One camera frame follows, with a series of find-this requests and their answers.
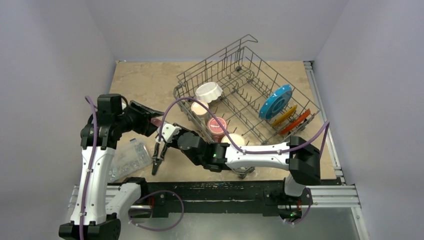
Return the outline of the pink ghost pattern mug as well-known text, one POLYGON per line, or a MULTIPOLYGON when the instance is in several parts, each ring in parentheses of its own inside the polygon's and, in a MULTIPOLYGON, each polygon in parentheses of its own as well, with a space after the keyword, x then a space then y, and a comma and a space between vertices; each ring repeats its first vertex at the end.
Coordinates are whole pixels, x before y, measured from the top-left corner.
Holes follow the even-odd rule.
POLYGON ((212 117, 207 122, 206 127, 212 136, 212 140, 219 143, 225 135, 224 129, 226 130, 228 128, 228 124, 222 117, 217 117, 217 119, 212 117))

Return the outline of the tall cream seahorse cup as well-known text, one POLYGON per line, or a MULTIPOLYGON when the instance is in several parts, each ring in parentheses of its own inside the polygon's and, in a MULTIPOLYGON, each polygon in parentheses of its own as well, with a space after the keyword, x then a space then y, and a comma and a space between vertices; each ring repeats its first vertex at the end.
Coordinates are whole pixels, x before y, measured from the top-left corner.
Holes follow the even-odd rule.
POLYGON ((191 112, 198 117, 199 121, 203 123, 205 126, 207 125, 208 121, 210 120, 210 114, 208 112, 209 105, 207 102, 203 100, 199 100, 201 104, 203 104, 206 108, 202 107, 198 102, 194 101, 191 104, 191 112))

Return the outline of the green interior mushroom mug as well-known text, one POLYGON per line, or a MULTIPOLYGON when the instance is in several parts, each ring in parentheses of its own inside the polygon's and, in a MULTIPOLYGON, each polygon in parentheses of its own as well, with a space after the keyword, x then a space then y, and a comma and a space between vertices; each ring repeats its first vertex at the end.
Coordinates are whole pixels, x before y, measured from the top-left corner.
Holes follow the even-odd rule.
MULTIPOLYGON (((246 140, 237 133, 230 133, 229 136, 237 146, 245 146, 247 143, 246 140)), ((231 145, 231 141, 226 135, 220 140, 220 142, 231 145)), ((252 173, 254 170, 254 167, 238 167, 233 169, 233 171, 238 174, 241 179, 244 179, 247 174, 252 173)))

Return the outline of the blue polka dot plate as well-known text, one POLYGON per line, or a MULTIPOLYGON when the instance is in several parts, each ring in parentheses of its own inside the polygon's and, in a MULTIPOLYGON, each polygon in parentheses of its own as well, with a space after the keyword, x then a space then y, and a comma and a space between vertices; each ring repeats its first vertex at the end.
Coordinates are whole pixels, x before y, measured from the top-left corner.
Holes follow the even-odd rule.
POLYGON ((261 106, 258 117, 270 120, 280 113, 292 98, 293 90, 289 84, 285 84, 274 91, 261 106))

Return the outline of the yellow plate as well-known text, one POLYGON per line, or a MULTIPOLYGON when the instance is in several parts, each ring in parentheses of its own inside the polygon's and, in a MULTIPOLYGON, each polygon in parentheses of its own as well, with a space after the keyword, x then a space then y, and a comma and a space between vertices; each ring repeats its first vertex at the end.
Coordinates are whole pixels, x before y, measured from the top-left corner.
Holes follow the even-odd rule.
POLYGON ((298 105, 292 106, 287 112, 285 112, 283 115, 281 115, 277 120, 275 120, 271 126, 276 127, 286 121, 289 117, 291 117, 297 110, 298 105))

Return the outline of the orange fluted plate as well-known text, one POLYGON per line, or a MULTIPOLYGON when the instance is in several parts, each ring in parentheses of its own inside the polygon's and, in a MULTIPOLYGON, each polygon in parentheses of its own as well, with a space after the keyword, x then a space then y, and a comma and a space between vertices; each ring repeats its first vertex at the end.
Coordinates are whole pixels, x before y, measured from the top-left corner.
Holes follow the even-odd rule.
POLYGON ((289 134, 292 130, 294 130, 299 124, 303 123, 304 120, 311 114, 311 110, 308 108, 304 113, 302 113, 296 120, 291 122, 287 127, 282 129, 278 134, 280 136, 289 134))

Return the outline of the mauve pink plate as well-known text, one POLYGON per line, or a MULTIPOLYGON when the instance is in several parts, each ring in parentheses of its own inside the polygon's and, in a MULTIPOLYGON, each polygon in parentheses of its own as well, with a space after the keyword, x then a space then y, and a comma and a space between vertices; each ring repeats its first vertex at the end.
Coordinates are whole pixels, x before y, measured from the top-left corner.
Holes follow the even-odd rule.
POLYGON ((159 119, 159 118, 156 118, 156 117, 152 118, 150 120, 150 123, 153 124, 157 128, 159 128, 163 125, 162 119, 159 119))

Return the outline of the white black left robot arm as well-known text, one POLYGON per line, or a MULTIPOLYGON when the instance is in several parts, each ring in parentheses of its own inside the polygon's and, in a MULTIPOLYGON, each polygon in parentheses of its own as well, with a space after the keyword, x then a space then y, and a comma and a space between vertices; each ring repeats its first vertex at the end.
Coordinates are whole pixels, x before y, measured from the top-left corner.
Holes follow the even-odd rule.
POLYGON ((117 143, 124 133, 134 131, 151 136, 157 126, 152 119, 164 113, 127 99, 118 93, 101 94, 97 104, 87 95, 92 114, 80 132, 82 169, 76 203, 68 223, 60 225, 58 235, 65 240, 117 240, 122 220, 132 203, 149 199, 143 178, 121 185, 112 201, 106 202, 109 169, 117 143))

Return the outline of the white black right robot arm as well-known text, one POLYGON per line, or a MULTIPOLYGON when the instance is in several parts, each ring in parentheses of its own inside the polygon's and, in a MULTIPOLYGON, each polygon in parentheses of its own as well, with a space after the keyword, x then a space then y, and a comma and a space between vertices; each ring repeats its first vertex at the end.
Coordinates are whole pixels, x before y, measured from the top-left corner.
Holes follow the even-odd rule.
POLYGON ((180 150, 194 165, 211 172, 239 168, 275 168, 289 171, 280 196, 288 204, 298 200, 307 186, 321 184, 321 151, 313 146, 314 136, 305 140, 291 136, 287 142, 273 145, 237 145, 206 142, 196 132, 177 124, 162 124, 157 140, 180 150))

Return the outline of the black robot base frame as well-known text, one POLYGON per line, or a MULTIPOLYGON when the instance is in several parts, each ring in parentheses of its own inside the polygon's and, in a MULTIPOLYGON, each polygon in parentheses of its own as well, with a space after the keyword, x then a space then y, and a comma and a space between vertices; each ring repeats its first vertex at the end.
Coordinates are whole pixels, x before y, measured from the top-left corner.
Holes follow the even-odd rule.
POLYGON ((141 185, 132 209, 150 207, 152 217, 185 214, 260 214, 297 224, 309 212, 310 190, 299 197, 284 193, 283 180, 147 182, 128 177, 124 183, 141 185))

